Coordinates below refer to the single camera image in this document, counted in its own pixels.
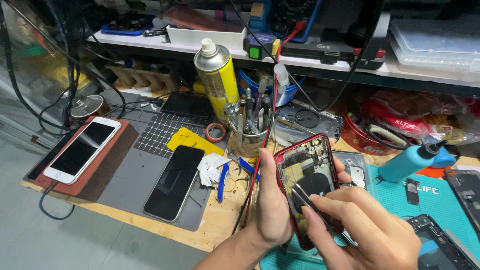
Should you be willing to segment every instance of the fingernail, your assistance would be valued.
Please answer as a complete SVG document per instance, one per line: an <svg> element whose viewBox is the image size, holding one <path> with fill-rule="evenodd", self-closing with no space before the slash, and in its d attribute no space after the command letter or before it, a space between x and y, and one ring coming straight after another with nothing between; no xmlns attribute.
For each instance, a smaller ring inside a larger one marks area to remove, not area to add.
<svg viewBox="0 0 480 270"><path fill-rule="evenodd" d="M302 206L301 211L302 211L303 215L305 216L305 219L308 219L310 217L310 212L308 211L307 206Z"/></svg>

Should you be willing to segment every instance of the red iphone housing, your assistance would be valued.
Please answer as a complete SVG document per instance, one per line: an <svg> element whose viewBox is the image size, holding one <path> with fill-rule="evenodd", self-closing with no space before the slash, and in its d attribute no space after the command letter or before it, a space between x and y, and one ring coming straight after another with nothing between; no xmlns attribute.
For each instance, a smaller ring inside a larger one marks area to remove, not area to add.
<svg viewBox="0 0 480 270"><path fill-rule="evenodd" d="M301 207L310 206L324 220L334 237L343 232L341 222L320 212L310 201L311 194L324 196L340 188L327 135L317 134L276 153L278 186L287 197L290 217L295 227L300 247L314 248L307 235L307 221Z"/></svg>

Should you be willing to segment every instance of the hand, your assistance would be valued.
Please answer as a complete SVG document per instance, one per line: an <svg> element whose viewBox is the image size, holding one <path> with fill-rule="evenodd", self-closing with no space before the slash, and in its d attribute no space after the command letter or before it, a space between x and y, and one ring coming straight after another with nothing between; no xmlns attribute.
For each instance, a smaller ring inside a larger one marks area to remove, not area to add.
<svg viewBox="0 0 480 270"><path fill-rule="evenodd" d="M421 243L412 226L388 213L364 188L345 187L310 199L320 211L342 221L359 244L338 246L322 219L302 207L308 236L328 269L417 269Z"/></svg>
<svg viewBox="0 0 480 270"><path fill-rule="evenodd" d="M278 187L276 179L276 164L273 155L265 148L260 149L260 177L261 188L258 195L258 215L253 222L260 235L273 248L288 241L293 233L293 225L290 221L290 210L287 198ZM350 183L351 176L344 172L345 166L334 156L334 163L339 181Z"/></svg>

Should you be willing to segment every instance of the clear plastic container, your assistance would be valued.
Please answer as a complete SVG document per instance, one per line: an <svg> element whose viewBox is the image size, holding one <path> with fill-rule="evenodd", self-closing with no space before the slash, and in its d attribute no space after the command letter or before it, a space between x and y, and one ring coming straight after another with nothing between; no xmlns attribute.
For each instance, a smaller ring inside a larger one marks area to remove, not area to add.
<svg viewBox="0 0 480 270"><path fill-rule="evenodd" d="M398 19L390 43L403 65L480 71L480 25L468 21Z"/></svg>

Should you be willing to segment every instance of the teal repair mat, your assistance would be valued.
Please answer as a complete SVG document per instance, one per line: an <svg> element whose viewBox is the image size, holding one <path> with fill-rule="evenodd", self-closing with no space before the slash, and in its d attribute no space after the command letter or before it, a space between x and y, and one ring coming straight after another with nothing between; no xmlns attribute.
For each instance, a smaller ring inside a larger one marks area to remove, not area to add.
<svg viewBox="0 0 480 270"><path fill-rule="evenodd" d="M410 219L421 214L430 215L444 231L450 229L475 257L480 258L478 237L447 181L416 174L410 177L420 182L420 204L416 206L407 202L407 194L402 181L395 184L379 183L376 179L378 167L367 166L369 175L375 175L375 179L370 179L367 190L388 212L403 219ZM326 269L323 260L317 255L317 249L302 250L296 236L293 237L287 248L286 255L284 253L280 247L276 247L260 261L260 268L262 270Z"/></svg>

